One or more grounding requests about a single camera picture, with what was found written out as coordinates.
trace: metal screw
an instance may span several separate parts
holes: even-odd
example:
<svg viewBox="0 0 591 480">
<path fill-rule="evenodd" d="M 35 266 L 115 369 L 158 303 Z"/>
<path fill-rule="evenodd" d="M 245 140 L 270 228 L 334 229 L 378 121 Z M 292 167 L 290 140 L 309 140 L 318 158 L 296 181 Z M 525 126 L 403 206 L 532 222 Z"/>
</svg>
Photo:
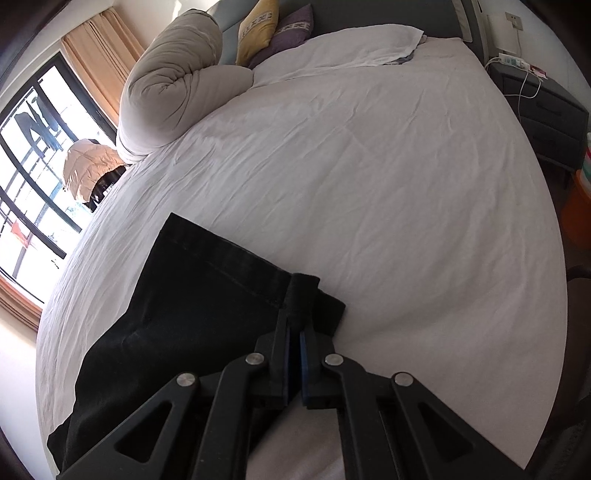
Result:
<svg viewBox="0 0 591 480">
<path fill-rule="evenodd" d="M 246 363 L 249 365 L 260 365 L 264 361 L 265 361 L 265 355 L 263 355 L 262 353 L 258 353 L 258 352 L 250 353 L 246 357 Z"/>
<path fill-rule="evenodd" d="M 401 387 L 410 387 L 414 382 L 414 378 L 411 374 L 400 372 L 394 376 L 394 382 Z"/>
<path fill-rule="evenodd" d="M 195 383 L 195 375 L 193 374 L 180 374 L 177 377 L 177 383 L 181 387 L 190 387 Z"/>
<path fill-rule="evenodd" d="M 340 356 L 338 353 L 331 353 L 329 355 L 326 355 L 324 363 L 326 363 L 326 365 L 330 365 L 331 367 L 338 367 L 340 364 L 343 363 L 343 357 Z"/>
</svg>

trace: power strip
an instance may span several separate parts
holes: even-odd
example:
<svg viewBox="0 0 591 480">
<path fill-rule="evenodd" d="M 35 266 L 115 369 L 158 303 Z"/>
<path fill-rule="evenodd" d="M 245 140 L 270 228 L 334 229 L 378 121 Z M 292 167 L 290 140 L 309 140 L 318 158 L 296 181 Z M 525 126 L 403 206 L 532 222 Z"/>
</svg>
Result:
<svg viewBox="0 0 591 480">
<path fill-rule="evenodd" d="M 531 71 L 531 65 L 524 59 L 514 57 L 513 55 L 507 55 L 506 53 L 499 53 L 499 58 L 501 59 L 501 63 L 504 63 L 505 65 L 516 67 L 518 69 L 525 70 L 526 72 Z"/>
</svg>

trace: white wall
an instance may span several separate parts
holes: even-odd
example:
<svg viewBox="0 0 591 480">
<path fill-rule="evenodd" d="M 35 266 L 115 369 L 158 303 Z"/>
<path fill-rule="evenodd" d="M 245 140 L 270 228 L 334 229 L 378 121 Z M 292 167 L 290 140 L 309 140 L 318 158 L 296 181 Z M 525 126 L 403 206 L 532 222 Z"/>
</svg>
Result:
<svg viewBox="0 0 591 480">
<path fill-rule="evenodd" d="M 479 0 L 485 14 L 504 15 L 509 12 L 521 17 L 523 32 L 519 32 L 523 59 L 548 73 L 591 111 L 591 87 L 577 64 L 551 28 L 519 0 Z"/>
<path fill-rule="evenodd" d="M 113 0 L 72 0 L 39 32 L 18 60 L 0 92 L 0 109 L 35 71 L 59 50 L 59 40 L 90 17 L 111 7 Z"/>
<path fill-rule="evenodd" d="M 115 8 L 139 42 L 147 47 L 178 14 L 207 10 L 217 0 L 115 0 Z"/>
<path fill-rule="evenodd" d="M 51 480 L 35 402 L 35 333 L 0 307 L 0 426 L 35 480 Z"/>
</svg>

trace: white bed sheet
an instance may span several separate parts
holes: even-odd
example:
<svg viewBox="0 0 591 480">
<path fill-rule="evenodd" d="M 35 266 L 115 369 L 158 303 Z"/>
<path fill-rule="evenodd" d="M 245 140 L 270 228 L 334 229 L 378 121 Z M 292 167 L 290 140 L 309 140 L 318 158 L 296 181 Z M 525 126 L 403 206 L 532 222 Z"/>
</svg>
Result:
<svg viewBox="0 0 591 480">
<path fill-rule="evenodd" d="M 83 356 L 126 310 L 170 212 L 319 276 L 347 305 L 337 351 L 377 374 L 411 372 L 525 466 L 561 374 L 564 259 L 528 140 L 460 40 L 429 39 L 399 66 L 252 88 L 131 168 L 43 313 L 44 441 L 71 413 Z M 292 407 L 248 476 L 342 469 L 334 412 Z"/>
</svg>

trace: beige puffer jacket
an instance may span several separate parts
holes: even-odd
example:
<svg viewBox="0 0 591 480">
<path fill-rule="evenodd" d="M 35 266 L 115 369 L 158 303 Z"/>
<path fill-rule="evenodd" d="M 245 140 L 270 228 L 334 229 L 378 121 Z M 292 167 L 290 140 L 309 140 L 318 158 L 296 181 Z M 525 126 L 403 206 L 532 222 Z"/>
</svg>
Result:
<svg viewBox="0 0 591 480">
<path fill-rule="evenodd" d="M 64 162 L 64 186 L 80 202 L 88 202 L 90 194 L 105 173 L 125 165 L 117 152 L 106 145 L 87 139 L 75 142 Z"/>
</svg>

